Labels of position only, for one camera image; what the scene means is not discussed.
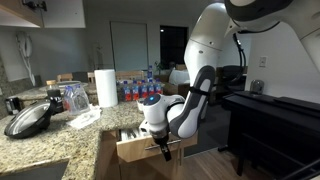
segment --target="handle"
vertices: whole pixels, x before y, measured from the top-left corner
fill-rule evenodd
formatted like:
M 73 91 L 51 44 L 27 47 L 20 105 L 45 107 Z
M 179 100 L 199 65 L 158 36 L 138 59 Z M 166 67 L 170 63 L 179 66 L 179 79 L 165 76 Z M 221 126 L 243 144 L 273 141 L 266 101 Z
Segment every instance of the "handle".
M 181 142 L 180 139 L 174 140 L 174 141 L 170 141 L 170 142 L 167 143 L 167 145 L 171 145 L 171 144 L 179 143 L 179 142 Z M 144 148 L 144 150 L 151 150 L 151 149 L 155 149 L 155 148 L 158 148 L 158 147 L 160 147 L 160 145 L 154 145 L 154 146 L 146 147 L 146 148 Z

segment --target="paper towel roll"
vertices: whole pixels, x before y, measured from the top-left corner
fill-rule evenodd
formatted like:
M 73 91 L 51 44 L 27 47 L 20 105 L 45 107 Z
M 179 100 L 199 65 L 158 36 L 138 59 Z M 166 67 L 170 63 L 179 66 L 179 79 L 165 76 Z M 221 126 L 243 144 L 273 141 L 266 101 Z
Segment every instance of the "paper towel roll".
M 95 70 L 98 102 L 100 107 L 118 104 L 116 75 L 113 69 Z

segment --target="wall outlet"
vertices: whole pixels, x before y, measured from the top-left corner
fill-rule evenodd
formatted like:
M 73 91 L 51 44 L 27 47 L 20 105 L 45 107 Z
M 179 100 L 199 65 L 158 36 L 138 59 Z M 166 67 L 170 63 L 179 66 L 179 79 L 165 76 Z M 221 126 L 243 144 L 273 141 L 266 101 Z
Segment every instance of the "wall outlet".
M 267 56 L 261 56 L 259 61 L 259 67 L 266 67 L 267 65 Z

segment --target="drawer front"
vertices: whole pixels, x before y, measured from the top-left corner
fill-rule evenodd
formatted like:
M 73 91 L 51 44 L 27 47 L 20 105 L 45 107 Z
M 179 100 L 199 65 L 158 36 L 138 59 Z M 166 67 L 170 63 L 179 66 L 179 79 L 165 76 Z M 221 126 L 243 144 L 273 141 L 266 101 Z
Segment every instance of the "drawer front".
M 181 141 L 177 137 L 170 134 L 168 147 L 170 151 L 174 151 L 179 148 L 195 145 L 197 144 L 197 141 L 198 132 L 191 138 L 182 139 Z M 128 163 L 161 154 L 160 148 L 156 146 L 157 144 L 154 143 L 151 136 L 139 137 L 127 141 L 119 141 L 117 142 L 119 163 Z

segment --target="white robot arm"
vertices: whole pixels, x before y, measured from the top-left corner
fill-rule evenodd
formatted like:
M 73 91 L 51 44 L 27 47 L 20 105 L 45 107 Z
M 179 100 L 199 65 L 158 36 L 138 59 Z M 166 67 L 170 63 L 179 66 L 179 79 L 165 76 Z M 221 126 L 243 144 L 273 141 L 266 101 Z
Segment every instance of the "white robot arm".
M 197 131 L 214 84 L 224 36 L 235 32 L 264 32 L 280 21 L 296 31 L 320 71 L 319 0 L 225 0 L 203 11 L 184 56 L 191 86 L 186 100 L 178 95 L 157 94 L 149 96 L 144 103 L 145 121 L 164 154 L 168 151 L 169 132 L 179 138 L 189 138 Z

